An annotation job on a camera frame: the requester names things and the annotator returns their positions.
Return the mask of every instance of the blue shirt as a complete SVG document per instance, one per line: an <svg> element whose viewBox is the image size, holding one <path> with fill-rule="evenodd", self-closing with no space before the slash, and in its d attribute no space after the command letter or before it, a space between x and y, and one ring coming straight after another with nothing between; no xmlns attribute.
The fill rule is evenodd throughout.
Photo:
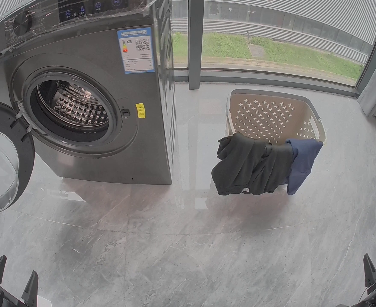
<svg viewBox="0 0 376 307"><path fill-rule="evenodd" d="M293 163L290 166L290 174L283 184L288 184L288 194L295 194L306 177L312 171L314 159L323 146L323 142L315 139L287 139L292 145Z"/></svg>

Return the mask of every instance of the window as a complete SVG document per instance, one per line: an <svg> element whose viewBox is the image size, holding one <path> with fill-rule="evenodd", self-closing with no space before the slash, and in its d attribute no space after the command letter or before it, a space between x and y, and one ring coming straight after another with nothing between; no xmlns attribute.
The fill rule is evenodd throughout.
<svg viewBox="0 0 376 307"><path fill-rule="evenodd" d="M266 25L273 25L273 26L282 27L284 16L285 16L284 12L280 12L278 10L273 10L273 9L263 8L262 9L262 16L260 18L260 23L266 24Z"/></svg>
<svg viewBox="0 0 376 307"><path fill-rule="evenodd" d="M362 46L363 46L363 40L360 40L359 38L356 38L355 36L351 38L350 48L360 51Z"/></svg>
<svg viewBox="0 0 376 307"><path fill-rule="evenodd" d="M351 38L352 38L351 34L346 33L346 32L344 32L342 30L339 30L339 33L338 33L337 38L336 38L336 42L340 43L340 44L343 44L343 45L349 46Z"/></svg>
<svg viewBox="0 0 376 307"><path fill-rule="evenodd" d="M294 20L293 30L302 32L304 22L305 22L304 17L296 16Z"/></svg>
<svg viewBox="0 0 376 307"><path fill-rule="evenodd" d="M366 55L369 55L371 54L371 51L373 50L373 46L368 44L367 42L363 42L363 46L361 48L361 52L366 54Z"/></svg>
<svg viewBox="0 0 376 307"><path fill-rule="evenodd" d="M246 22L248 6L237 3L221 3L221 19Z"/></svg>
<svg viewBox="0 0 376 307"><path fill-rule="evenodd" d="M221 18L221 6L215 2L211 1L205 2L205 18L218 19Z"/></svg>
<svg viewBox="0 0 376 307"><path fill-rule="evenodd" d="M319 23L311 19L306 19L302 32L320 36L322 28L323 28L323 23Z"/></svg>
<svg viewBox="0 0 376 307"><path fill-rule="evenodd" d="M330 41L335 41L338 33L339 33L339 30L337 28L323 24L323 29L321 31L320 36L322 38L327 38Z"/></svg>
<svg viewBox="0 0 376 307"><path fill-rule="evenodd" d="M188 0L171 1L172 47L174 67L188 66Z"/></svg>
<svg viewBox="0 0 376 307"><path fill-rule="evenodd" d="M291 13L285 13L285 18L283 20L283 28L292 29L295 17L296 16Z"/></svg>
<svg viewBox="0 0 376 307"><path fill-rule="evenodd" d="M251 6L249 10L249 22L260 24L260 17L262 15L262 8Z"/></svg>
<svg viewBox="0 0 376 307"><path fill-rule="evenodd" d="M188 18L188 0L172 2L172 18Z"/></svg>
<svg viewBox="0 0 376 307"><path fill-rule="evenodd" d="M201 66L354 86L376 39L376 0L346 3L206 0Z"/></svg>

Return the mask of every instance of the gray tile floor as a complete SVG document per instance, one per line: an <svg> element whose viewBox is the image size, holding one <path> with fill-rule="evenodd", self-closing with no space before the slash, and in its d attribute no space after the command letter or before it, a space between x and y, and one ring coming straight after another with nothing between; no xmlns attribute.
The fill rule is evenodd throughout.
<svg viewBox="0 0 376 307"><path fill-rule="evenodd" d="M294 196L216 193L226 98L241 87L304 95L323 120L327 144ZM53 307L357 303L366 252L376 266L376 121L355 99L251 85L180 84L177 105L172 186L58 178L36 158L0 213L3 286L20 297L34 269Z"/></svg>

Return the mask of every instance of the qr code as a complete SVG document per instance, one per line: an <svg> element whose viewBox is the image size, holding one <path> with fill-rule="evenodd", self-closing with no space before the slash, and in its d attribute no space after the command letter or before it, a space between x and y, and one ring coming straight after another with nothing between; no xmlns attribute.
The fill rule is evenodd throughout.
<svg viewBox="0 0 376 307"><path fill-rule="evenodd" d="M150 39L143 38L143 39L136 40L136 50L137 51L150 50Z"/></svg>

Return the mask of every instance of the control dial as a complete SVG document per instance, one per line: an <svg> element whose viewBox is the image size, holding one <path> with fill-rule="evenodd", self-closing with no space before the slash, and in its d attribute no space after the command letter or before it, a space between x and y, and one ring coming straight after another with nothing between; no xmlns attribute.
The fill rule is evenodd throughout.
<svg viewBox="0 0 376 307"><path fill-rule="evenodd" d="M32 16L29 12L21 12L16 16L13 22L13 32L17 36L22 36L27 33L32 27Z"/></svg>

